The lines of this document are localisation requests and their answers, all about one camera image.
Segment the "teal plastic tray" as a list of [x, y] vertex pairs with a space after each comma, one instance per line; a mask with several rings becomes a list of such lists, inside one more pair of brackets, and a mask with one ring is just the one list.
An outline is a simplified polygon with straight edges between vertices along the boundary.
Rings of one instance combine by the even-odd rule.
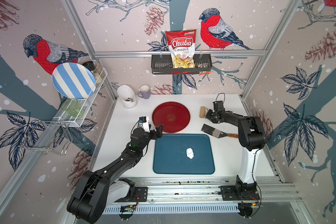
[[[186, 156], [192, 148], [194, 158]], [[153, 171], [165, 175], [211, 175], [215, 172], [210, 137], [206, 134], [164, 134], [156, 140]]]

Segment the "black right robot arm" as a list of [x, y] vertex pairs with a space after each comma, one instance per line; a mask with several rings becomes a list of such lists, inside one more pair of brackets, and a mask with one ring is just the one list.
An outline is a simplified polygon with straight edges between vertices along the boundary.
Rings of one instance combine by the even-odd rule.
[[242, 146], [242, 162], [237, 175], [234, 193], [239, 198], [256, 191], [256, 166], [259, 154], [267, 143], [267, 136], [260, 117], [243, 116], [231, 111], [208, 110], [206, 116], [214, 124], [229, 123], [238, 128], [238, 139]]

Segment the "white dough piece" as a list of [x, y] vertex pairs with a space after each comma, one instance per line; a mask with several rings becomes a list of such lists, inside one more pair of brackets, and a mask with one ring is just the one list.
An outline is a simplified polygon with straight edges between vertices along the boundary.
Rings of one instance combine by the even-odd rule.
[[192, 148], [188, 148], [186, 149], [186, 156], [189, 158], [189, 159], [193, 159], [194, 158], [194, 151]]

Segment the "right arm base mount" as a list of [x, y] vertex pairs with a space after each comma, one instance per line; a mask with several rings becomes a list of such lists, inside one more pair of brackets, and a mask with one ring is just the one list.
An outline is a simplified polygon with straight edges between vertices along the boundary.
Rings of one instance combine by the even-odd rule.
[[220, 186], [220, 192], [224, 201], [259, 201], [260, 193], [257, 184], [241, 184]]

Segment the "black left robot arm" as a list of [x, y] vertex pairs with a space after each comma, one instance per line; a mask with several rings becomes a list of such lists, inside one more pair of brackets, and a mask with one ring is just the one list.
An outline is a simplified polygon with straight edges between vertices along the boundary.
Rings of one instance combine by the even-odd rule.
[[131, 141], [126, 144], [120, 157], [95, 172], [86, 171], [79, 179], [72, 194], [67, 211], [76, 218], [94, 224], [105, 208], [119, 199], [133, 197], [133, 182], [124, 181], [120, 176], [133, 168], [143, 157], [143, 149], [151, 140], [163, 135], [164, 125], [155, 130], [145, 131], [138, 127], [131, 133]]

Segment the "wooden rolling pin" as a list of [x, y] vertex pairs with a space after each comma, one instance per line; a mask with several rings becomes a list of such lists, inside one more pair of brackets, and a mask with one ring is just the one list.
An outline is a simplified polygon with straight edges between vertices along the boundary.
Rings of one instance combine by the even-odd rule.
[[208, 113], [209, 113], [210, 109], [208, 109], [207, 107], [205, 106], [202, 106], [200, 108], [200, 114], [199, 114], [199, 117], [202, 118], [202, 119], [206, 119], [207, 116], [208, 116]]

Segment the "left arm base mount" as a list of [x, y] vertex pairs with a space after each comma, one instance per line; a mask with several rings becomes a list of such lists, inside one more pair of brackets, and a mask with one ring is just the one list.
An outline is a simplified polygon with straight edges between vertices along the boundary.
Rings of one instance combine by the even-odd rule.
[[115, 203], [121, 202], [146, 202], [148, 187], [136, 187], [135, 182], [121, 178], [109, 188], [109, 196], [113, 194]]

